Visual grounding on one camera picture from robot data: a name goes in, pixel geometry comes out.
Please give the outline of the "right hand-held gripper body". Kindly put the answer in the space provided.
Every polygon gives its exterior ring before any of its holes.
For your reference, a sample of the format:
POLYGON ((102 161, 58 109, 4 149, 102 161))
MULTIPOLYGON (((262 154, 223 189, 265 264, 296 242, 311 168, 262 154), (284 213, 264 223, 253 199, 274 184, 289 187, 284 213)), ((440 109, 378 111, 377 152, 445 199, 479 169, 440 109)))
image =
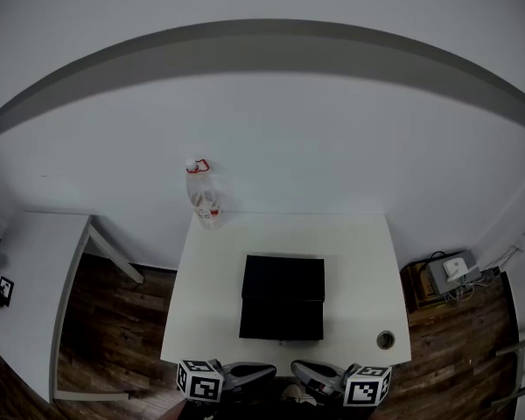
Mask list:
POLYGON ((353 364, 340 375, 320 382, 318 390, 325 396, 340 397, 343 407, 376 407, 389 392, 391 376, 392 367, 353 364))

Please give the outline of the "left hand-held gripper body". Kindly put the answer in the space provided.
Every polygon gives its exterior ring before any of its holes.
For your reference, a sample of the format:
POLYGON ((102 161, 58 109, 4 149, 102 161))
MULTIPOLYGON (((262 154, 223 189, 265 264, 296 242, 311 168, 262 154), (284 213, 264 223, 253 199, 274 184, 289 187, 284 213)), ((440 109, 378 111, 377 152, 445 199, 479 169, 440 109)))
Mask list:
POLYGON ((176 382, 187 400, 220 403, 231 394, 231 368, 218 360, 180 360, 176 382))

